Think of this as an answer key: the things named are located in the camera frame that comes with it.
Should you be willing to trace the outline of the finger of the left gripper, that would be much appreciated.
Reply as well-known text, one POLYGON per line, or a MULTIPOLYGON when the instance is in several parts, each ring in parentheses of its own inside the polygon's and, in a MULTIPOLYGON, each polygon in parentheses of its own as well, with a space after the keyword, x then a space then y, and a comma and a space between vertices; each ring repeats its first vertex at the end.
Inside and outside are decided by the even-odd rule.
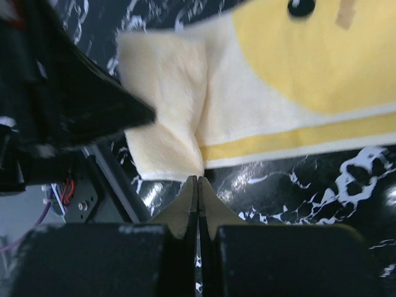
POLYGON ((92 62, 71 41, 48 1, 31 1, 30 29, 43 58, 51 118, 63 128, 67 145, 112 138, 155 122, 155 110, 92 62))

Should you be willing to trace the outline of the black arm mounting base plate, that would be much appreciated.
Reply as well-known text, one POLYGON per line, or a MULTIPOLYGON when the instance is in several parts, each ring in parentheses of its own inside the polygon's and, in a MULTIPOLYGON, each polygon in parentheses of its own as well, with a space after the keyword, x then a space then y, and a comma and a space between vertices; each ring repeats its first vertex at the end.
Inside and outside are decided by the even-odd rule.
POLYGON ((43 202, 66 223, 142 223, 150 219, 107 145, 84 147, 52 161, 55 177, 42 187, 46 192, 43 202))

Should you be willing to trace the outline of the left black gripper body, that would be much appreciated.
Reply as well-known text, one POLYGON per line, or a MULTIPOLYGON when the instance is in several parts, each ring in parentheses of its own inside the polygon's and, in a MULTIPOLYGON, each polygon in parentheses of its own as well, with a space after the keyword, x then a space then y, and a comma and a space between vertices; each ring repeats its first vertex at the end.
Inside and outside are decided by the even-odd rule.
POLYGON ((78 152, 50 113, 43 58, 30 29, 31 1, 1 2, 1 190, 22 192, 55 177, 52 159, 78 152))

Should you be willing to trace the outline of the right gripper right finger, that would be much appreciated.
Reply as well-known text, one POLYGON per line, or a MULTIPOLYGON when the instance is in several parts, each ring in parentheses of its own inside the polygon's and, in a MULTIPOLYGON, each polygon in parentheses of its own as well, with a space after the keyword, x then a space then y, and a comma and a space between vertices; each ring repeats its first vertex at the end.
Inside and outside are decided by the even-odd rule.
POLYGON ((347 225, 242 220, 197 182, 204 296, 382 296, 374 258, 347 225))

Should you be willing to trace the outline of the yellow towel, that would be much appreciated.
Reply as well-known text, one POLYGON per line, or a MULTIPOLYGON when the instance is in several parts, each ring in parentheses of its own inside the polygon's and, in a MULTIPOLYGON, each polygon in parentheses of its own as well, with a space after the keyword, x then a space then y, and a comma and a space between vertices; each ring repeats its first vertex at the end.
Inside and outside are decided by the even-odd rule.
POLYGON ((118 36, 125 132, 145 180, 395 143, 394 1, 248 1, 182 30, 118 36))

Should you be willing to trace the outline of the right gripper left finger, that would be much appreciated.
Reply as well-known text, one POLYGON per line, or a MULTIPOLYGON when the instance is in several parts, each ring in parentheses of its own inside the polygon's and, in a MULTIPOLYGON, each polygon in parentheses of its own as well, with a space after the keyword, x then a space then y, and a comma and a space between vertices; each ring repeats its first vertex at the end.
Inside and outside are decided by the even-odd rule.
POLYGON ((146 223, 43 225, 19 246, 10 296, 194 296, 197 178, 146 223))

